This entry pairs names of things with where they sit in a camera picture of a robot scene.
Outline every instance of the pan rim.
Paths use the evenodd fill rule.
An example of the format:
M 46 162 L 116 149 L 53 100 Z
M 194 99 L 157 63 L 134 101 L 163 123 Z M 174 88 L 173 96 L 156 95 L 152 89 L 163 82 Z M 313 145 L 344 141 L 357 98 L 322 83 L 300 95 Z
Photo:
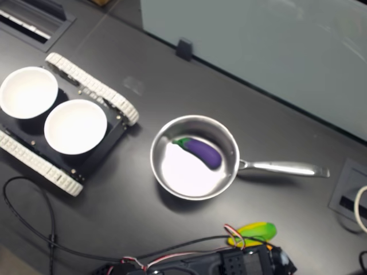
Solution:
M 234 154 L 236 156 L 236 161 L 235 161 L 235 166 L 233 168 L 233 171 L 234 173 L 231 175 L 231 177 L 228 178 L 228 182 L 227 184 L 222 187 L 221 189 L 219 189 L 218 191 L 216 191 L 215 193 L 213 194 L 210 194 L 210 195 L 206 195 L 206 196 L 201 196 L 201 197 L 190 197 L 190 196 L 186 196 L 186 195 L 182 195 L 178 192 L 175 192 L 174 190 L 168 188 L 166 186 L 165 183 L 163 183 L 160 179 L 160 177 L 158 176 L 155 168 L 154 168 L 154 165 L 153 165 L 153 155 L 154 155 L 154 148 L 156 146 L 156 144 L 158 143 L 158 141 L 160 140 L 162 134 L 168 129 L 170 128 L 173 124 L 181 121 L 181 120 L 187 120 L 187 119 L 201 119 L 201 120 L 205 120 L 205 121 L 208 121 L 208 122 L 211 122 L 213 123 L 215 126 L 221 128 L 226 135 L 228 135 L 228 137 L 230 138 L 234 148 L 235 148 L 235 151 L 234 151 Z M 231 132 L 227 129 L 226 126 L 224 126 L 223 124 L 221 124 L 219 121 L 215 120 L 215 119 L 212 119 L 211 117 L 207 117 L 207 116 L 202 116 L 202 115 L 186 115 L 186 116 L 181 116 L 181 117 L 178 117 L 176 119 L 173 119 L 171 121 L 169 121 L 168 123 L 166 123 L 160 130 L 159 132 L 157 133 L 157 135 L 155 136 L 153 142 L 152 142 L 152 145 L 150 147 L 150 166 L 151 166 L 151 169 L 153 171 L 153 174 L 156 178 L 156 180 L 158 181 L 158 183 L 166 190 L 168 191 L 169 193 L 171 193 L 172 195 L 176 196 L 176 197 L 179 197 L 181 199 L 186 199 L 186 200 L 189 200 L 189 201 L 204 201 L 206 199 L 211 199 L 211 198 L 214 198 L 218 195 L 220 195 L 221 193 L 223 193 L 231 184 L 232 182 L 234 181 L 236 175 L 237 175 L 237 172 L 239 170 L 239 165 L 240 165 L 240 151 L 239 151 L 239 148 L 238 148 L 238 145 L 236 143 L 236 140 L 234 139 L 233 135 L 231 134 Z

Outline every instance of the white wall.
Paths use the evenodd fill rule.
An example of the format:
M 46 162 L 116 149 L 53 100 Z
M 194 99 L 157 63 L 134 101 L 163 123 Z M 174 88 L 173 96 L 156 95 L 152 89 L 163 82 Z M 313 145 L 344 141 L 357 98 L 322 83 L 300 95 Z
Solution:
M 144 29 L 367 140 L 367 6 L 141 0 Z

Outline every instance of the black cable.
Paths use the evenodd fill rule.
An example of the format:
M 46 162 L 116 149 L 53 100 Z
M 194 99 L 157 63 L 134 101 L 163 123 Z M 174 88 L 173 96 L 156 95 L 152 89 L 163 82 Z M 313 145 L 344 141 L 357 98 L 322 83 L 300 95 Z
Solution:
M 205 237 L 205 238 L 201 238 L 201 239 L 195 239 L 195 240 L 192 240 L 192 241 L 189 241 L 189 242 L 184 242 L 184 243 L 181 243 L 181 244 L 178 244 L 178 245 L 167 247 L 167 248 L 164 248 L 162 250 L 158 250 L 158 251 L 155 251 L 155 252 L 152 252 L 152 253 L 148 253 L 148 254 L 144 254 L 144 255 L 141 255 L 141 256 L 137 256 L 136 258 L 138 260 L 141 260 L 141 259 L 144 259 L 144 258 L 150 258 L 150 257 L 153 257 L 153 256 L 157 256 L 157 255 L 163 254 L 163 253 L 168 252 L 170 250 L 182 248 L 182 247 L 188 246 L 188 245 L 193 245 L 194 243 L 204 242 L 204 241 L 210 241 L 212 239 L 227 239 L 228 237 L 229 237 L 228 235 L 219 235 L 219 236 L 212 236 L 212 237 Z M 244 239 L 251 239 L 253 241 L 258 241 L 258 242 L 262 243 L 263 245 L 270 245 L 272 248 L 278 248 L 277 246 L 272 245 L 269 242 L 262 241 L 262 240 L 260 240 L 258 238 L 253 238 L 253 237 L 243 237 L 243 238 Z
M 3 196 L 4 196 L 4 201 L 5 203 L 7 204 L 7 206 L 9 207 L 9 209 L 11 210 L 11 212 L 20 220 L 21 223 L 23 223 L 23 225 L 25 225 L 30 231 L 32 231 L 35 235 L 37 235 L 39 238 L 43 239 L 45 242 L 47 242 L 50 247 L 54 247 L 54 248 L 59 248 L 65 252 L 68 252 L 68 253 L 71 253 L 73 255 L 76 255 L 76 256 L 79 256 L 79 257 L 84 257 L 84 258 L 89 258 L 89 259 L 93 259 L 93 260 L 99 260 L 99 261 L 106 261 L 106 262 L 120 262 L 121 260 L 121 257 L 120 258 L 110 258 L 110 257 L 103 257 L 103 256 L 97 256 L 97 255 L 91 255 L 91 254 L 87 254 L 87 253 L 82 253 L 82 252 L 78 252 L 78 251 L 75 251 L 75 250 L 72 250 L 72 249 L 69 249 L 65 246 L 62 246 L 60 244 L 58 244 L 56 242 L 56 235 L 54 234 L 54 237 L 52 238 L 51 235 L 49 238 L 47 238 L 46 236 L 44 236 L 42 233 L 40 233 L 37 229 L 35 229 L 32 225 L 30 225 L 16 210 L 15 208 L 13 207 L 13 205 L 10 203 L 8 197 L 7 197 L 7 193 L 6 193 L 6 188 L 7 186 L 9 185 L 9 183 L 15 181 L 15 180 L 19 180 L 19 179 L 25 179 L 27 181 L 29 181 L 30 183 L 34 184 L 35 186 L 37 186 L 31 179 L 27 178 L 27 177 L 24 177 L 24 176 L 15 176 L 13 178 L 10 178 L 8 179 L 4 186 L 3 186 Z M 55 230 L 55 221 L 54 221 L 54 212 L 53 212 L 53 209 L 52 209 L 52 206 L 51 206 L 51 203 L 49 201 L 49 198 L 48 196 L 46 195 L 46 192 L 38 187 L 41 191 L 41 194 L 43 195 L 43 197 L 45 198 L 46 200 L 46 203 L 47 203 L 47 206 L 49 208 L 49 211 L 50 211 L 50 216 L 51 216 L 51 219 L 52 219 L 52 225 L 53 225 L 53 228 Z M 145 254 L 145 255 L 141 255 L 141 256 L 138 256 L 137 259 L 138 260 L 141 260 L 141 259 L 144 259 L 144 258 L 149 258 L 149 257 L 153 257 L 153 256 L 157 256 L 157 255 L 160 255 L 162 253 L 165 253 L 165 252 L 168 252 L 170 250 L 173 250 L 173 249 L 178 249 L 178 248 L 182 248 L 184 246 L 188 246 L 188 245 L 192 245 L 194 243 L 198 243 L 198 242 L 204 242 L 204 241 L 210 241 L 212 239 L 223 239 L 223 238 L 228 238 L 227 235 L 219 235 L 219 236 L 212 236 L 212 237 L 205 237 L 205 238 L 200 238 L 200 239 L 195 239 L 195 240 L 192 240 L 192 241 L 189 241 L 189 242 L 184 242 L 184 243 L 181 243 L 181 244 L 178 244 L 178 245 L 174 245 L 174 246 L 171 246 L 171 247 L 168 247 L 168 248 L 165 248 L 165 249 L 162 249 L 162 250 L 159 250 L 159 251 L 155 251 L 155 252 L 152 252 L 152 253 L 149 253 L 149 254 Z M 273 248 L 276 248 L 277 246 L 275 245 L 272 245 L 271 243 L 268 243 L 266 241 L 262 241 L 260 239 L 257 239 L 257 238 L 254 238 L 254 237 L 243 237 L 244 239 L 251 239 L 253 241 L 258 241 L 264 245 L 269 245 Z
M 65 246 L 59 245 L 58 243 L 55 243 L 53 241 L 50 241 L 49 238 L 47 238 L 46 236 L 44 236 L 42 233 L 40 233 L 37 229 L 35 229 L 32 225 L 30 225 L 13 207 L 13 205 L 10 203 L 8 197 L 7 197 L 7 193 L 6 193 L 6 188 L 7 185 L 11 182 L 13 182 L 14 180 L 18 180 L 18 179 L 25 179 L 28 180 L 30 183 L 36 185 L 32 180 L 30 180 L 27 177 L 24 176 L 15 176 L 9 180 L 7 180 L 4 184 L 4 186 L 2 187 L 2 191 L 3 191 L 3 196 L 4 196 L 4 201 L 7 204 L 7 206 L 10 208 L 11 212 L 21 221 L 21 223 L 23 223 L 30 231 L 32 231 L 35 235 L 37 235 L 39 238 L 43 239 L 45 242 L 49 243 L 50 245 L 53 245 L 56 248 L 59 248 L 65 252 L 74 254 L 76 256 L 80 256 L 80 257 L 84 257 L 84 258 L 90 258 L 90 259 L 94 259 L 94 260 L 99 260 L 99 261 L 106 261 L 106 262 L 120 262 L 120 258 L 109 258 L 109 257 L 102 257 L 102 256 L 96 256 L 96 255 L 91 255 L 91 254 L 87 254 L 87 253 L 82 253 L 82 252 L 78 252 L 72 249 L 69 249 Z
M 363 273 L 365 275 L 367 275 L 367 268 L 365 267 L 365 264 L 363 263 L 363 255 L 364 254 L 367 254 L 367 251 L 362 251 L 360 253 L 360 256 L 359 256 L 359 261 L 360 261 L 360 266 L 361 266 L 361 269 L 363 270 Z
M 51 205 L 51 202 L 45 192 L 45 190 L 38 188 L 42 194 L 42 196 L 44 197 L 46 204 L 47 204 L 47 208 L 49 210 L 50 213 L 50 218 L 51 218 L 51 234 L 49 235 L 49 240 L 50 241 L 55 241 L 56 239 L 56 221 L 55 221 L 55 214 L 53 212 L 53 208 Z M 49 245 L 50 248 L 50 260 L 49 260 L 49 274 L 53 275 L 53 258 L 54 258 L 54 245 Z

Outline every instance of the purple eggplant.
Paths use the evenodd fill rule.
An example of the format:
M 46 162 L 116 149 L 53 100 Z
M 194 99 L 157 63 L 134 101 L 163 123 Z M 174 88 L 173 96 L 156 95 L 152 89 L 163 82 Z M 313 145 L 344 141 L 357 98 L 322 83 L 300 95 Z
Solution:
M 217 150 L 197 139 L 186 137 L 172 143 L 201 159 L 212 170 L 219 168 L 222 163 L 222 157 Z

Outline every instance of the wire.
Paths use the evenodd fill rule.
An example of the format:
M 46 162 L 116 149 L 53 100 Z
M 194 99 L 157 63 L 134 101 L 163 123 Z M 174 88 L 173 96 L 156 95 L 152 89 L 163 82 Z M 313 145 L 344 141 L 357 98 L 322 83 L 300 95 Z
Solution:
M 27 180 L 29 182 L 31 182 L 32 184 L 36 185 L 32 180 L 30 180 L 27 177 L 24 176 L 15 176 L 13 178 L 10 178 L 9 180 L 7 180 L 4 184 L 4 186 L 2 187 L 2 191 L 3 191 L 3 196 L 4 196 L 4 201 L 7 204 L 7 206 L 10 208 L 11 212 L 21 221 L 21 223 L 23 223 L 23 225 L 25 225 L 30 231 L 32 231 L 36 236 L 38 236 L 39 238 L 43 239 L 45 242 L 49 243 L 50 245 L 53 245 L 56 248 L 59 248 L 65 252 L 74 254 L 76 256 L 79 257 L 84 257 L 84 258 L 90 258 L 90 259 L 94 259 L 94 260 L 99 260 L 99 261 L 106 261 L 106 262 L 120 262 L 120 258 L 109 258 L 109 257 L 103 257 L 103 256 L 96 256 L 96 255 L 91 255 L 91 254 L 87 254 L 87 253 L 82 253 L 82 252 L 78 252 L 72 249 L 69 249 L 65 246 L 59 245 L 58 243 L 55 243 L 51 240 L 49 240 L 49 238 L 47 238 L 46 236 L 44 236 L 42 233 L 40 233 L 37 229 L 35 229 L 33 226 L 31 226 L 13 207 L 13 205 L 10 203 L 8 197 L 7 197 L 7 193 L 6 193 L 6 188 L 8 186 L 9 183 L 15 181 L 15 180 L 19 180 L 19 179 L 24 179 Z
M 237 241 L 236 241 L 236 237 L 234 235 L 236 235 L 237 237 L 240 238 L 239 243 L 242 242 L 241 250 L 244 250 L 244 248 L 246 247 L 246 242 L 245 242 L 245 239 L 242 237 L 242 235 L 230 225 L 225 224 L 224 229 L 225 229 L 225 231 L 228 232 L 229 236 L 231 236 L 231 238 L 233 239 L 233 243 L 235 244 L 235 247 L 237 247 Z
M 50 246 L 53 246 L 54 248 L 58 248 L 58 249 L 61 249 L 65 252 L 68 252 L 70 254 L 73 254 L 73 255 L 76 255 L 76 256 L 79 256 L 79 257 L 84 257 L 84 258 L 89 258 L 89 259 L 93 259 L 93 260 L 99 260 L 99 261 L 106 261 L 106 262 L 121 262 L 121 258 L 112 258 L 112 257 L 104 257 L 104 256 L 98 256 L 98 255 L 93 255 L 93 254 L 87 254 L 87 253 L 83 253 L 83 252 L 78 252 L 76 250 L 72 250 L 70 248 L 67 248 L 65 246 L 62 246 L 60 244 L 58 244 L 57 242 L 55 241 L 52 241 L 50 240 L 50 238 L 47 238 L 46 236 L 44 236 L 42 233 L 40 233 L 37 229 L 35 229 L 33 226 L 31 226 L 19 213 L 17 210 L 15 210 L 14 206 L 11 204 L 11 202 L 9 201 L 8 197 L 7 197 L 7 192 L 6 192 L 6 189 L 8 187 L 8 185 L 15 181 L 15 180 L 20 180 L 20 179 L 24 179 L 24 180 L 27 180 L 29 181 L 30 183 L 34 184 L 35 186 L 37 186 L 31 179 L 27 178 L 27 177 L 24 177 L 24 176 L 15 176 L 13 178 L 10 178 L 8 179 L 5 184 L 3 185 L 3 197 L 4 197 L 4 201 L 6 203 L 6 205 L 9 207 L 10 211 L 15 215 L 16 218 L 19 219 L 19 221 L 21 223 L 23 223 L 24 226 L 26 226 L 30 231 L 32 231 L 36 236 L 38 236 L 39 238 L 41 238 L 43 241 L 47 242 L 48 244 L 50 244 Z M 46 192 L 38 187 L 39 190 L 41 191 L 41 194 L 42 196 L 45 198 L 46 200 L 46 203 L 47 203 L 47 206 L 49 208 L 49 211 L 50 211 L 50 216 L 51 216 L 51 219 L 52 219 L 52 225 L 54 226 L 54 229 L 55 229 L 55 222 L 54 222 L 54 212 L 53 212 L 53 209 L 52 209 L 52 206 L 51 206 L 51 203 L 49 201 L 49 198 L 46 194 Z M 171 251 L 171 250 L 174 250 L 174 249 L 178 249 L 178 248 L 182 248 L 184 246 L 189 246 L 189 245 L 193 245 L 195 243 L 199 243 L 199 242 L 204 242 L 204 241 L 210 241 L 210 240 L 213 240 L 213 239 L 224 239 L 224 238 L 228 238 L 227 235 L 218 235 L 218 236 L 212 236 L 212 237 L 205 237 L 205 238 L 200 238 L 200 239 L 194 239 L 192 241 L 189 241 L 189 242 L 184 242 L 184 243 L 180 243 L 178 245 L 174 245 L 174 246 L 171 246 L 171 247 L 167 247 L 165 249 L 161 249 L 161 250 L 158 250 L 158 251 L 155 251 L 155 252 L 152 252 L 152 253 L 148 253 L 148 254 L 144 254 L 144 255 L 141 255 L 141 256 L 137 256 L 135 257 L 134 259 L 136 261 L 139 261 L 141 259 L 145 259 L 145 258 L 149 258 L 149 257 L 153 257 L 153 256 L 157 256 L 157 255 L 160 255 L 160 254 L 163 254 L 165 252 L 168 252 L 168 251 Z M 263 241 L 263 240 L 260 240 L 258 238 L 254 238 L 254 237 L 243 237 L 244 239 L 252 239 L 254 241 L 258 241 L 264 245 L 269 245 L 271 246 L 272 248 L 276 248 L 277 246 L 275 245 L 272 245 L 271 243 L 268 243 L 266 241 Z
M 131 257 L 131 256 L 124 256 L 122 259 L 121 259 L 121 264 L 123 264 L 125 262 L 125 260 L 127 261 L 133 261 L 133 262 L 136 262 L 142 269 L 144 269 L 144 265 L 139 262 L 139 260 L 135 257 Z
M 110 275 L 113 269 L 114 269 L 114 266 L 110 266 L 106 275 Z
M 49 236 L 49 239 L 51 241 L 56 240 L 56 221 L 55 221 L 55 214 L 51 205 L 51 202 L 46 194 L 46 192 L 43 189 L 40 189 L 42 196 L 44 197 L 49 213 L 51 218 L 51 234 Z M 49 245 L 50 247 L 50 256 L 49 256 L 49 273 L 50 275 L 53 275 L 54 267 L 53 267 L 53 258 L 54 258 L 54 245 Z
M 363 195 L 363 193 L 367 191 L 367 185 L 362 187 L 356 196 L 356 200 L 354 201 L 354 216 L 356 217 L 356 221 L 358 223 L 358 225 L 361 227 L 361 229 L 367 233 L 367 227 L 363 224 L 362 220 L 361 220 L 361 216 L 360 216 L 360 201 L 361 201 L 361 197 Z
M 166 253 L 166 252 L 171 251 L 171 250 L 174 250 L 174 249 L 182 248 L 184 246 L 193 245 L 193 244 L 198 243 L 198 242 L 205 242 L 205 241 L 211 241 L 213 239 L 226 239 L 226 238 L 228 238 L 228 235 L 219 235 L 219 236 L 212 236 L 212 237 L 205 237 L 205 238 L 200 238 L 200 239 L 194 239 L 192 241 L 183 242 L 183 243 L 180 243 L 178 245 L 174 245 L 174 246 L 167 247 L 167 248 L 164 248 L 164 249 L 161 249 L 161 250 L 157 250 L 157 251 L 152 252 L 152 253 L 140 255 L 140 256 L 137 256 L 136 258 L 138 260 L 142 260 L 142 259 L 145 259 L 145 258 L 150 258 L 150 257 L 154 257 L 154 256 L 157 256 L 157 255 Z
M 225 249 L 231 249 L 232 247 L 228 247 L 228 246 L 225 246 L 225 247 L 220 247 L 220 248 L 217 248 L 217 249 L 212 249 L 212 250 L 202 250 L 202 251 L 188 251 L 188 252 L 179 252 L 179 253 L 173 253 L 173 254 L 169 254 L 169 255 L 165 255 L 165 256 L 162 256 L 162 257 L 159 257 L 153 261 L 151 261 L 149 264 L 147 264 L 143 270 L 146 271 L 148 270 L 148 268 L 150 268 L 152 265 L 155 265 L 161 261 L 164 261 L 164 260 L 167 260 L 167 259 L 170 259 L 170 258 L 173 258 L 173 257 L 179 257 L 179 256 L 185 256 L 185 255 L 191 255 L 191 254 L 205 254 L 205 253 L 212 253 L 214 251 L 220 251 L 220 250 L 225 250 Z
M 360 261 L 360 266 L 361 266 L 361 269 L 363 270 L 364 274 L 367 274 L 367 269 L 365 267 L 365 264 L 363 263 L 363 255 L 364 254 L 367 254 L 367 251 L 362 251 L 360 253 L 360 256 L 359 256 L 359 261 Z

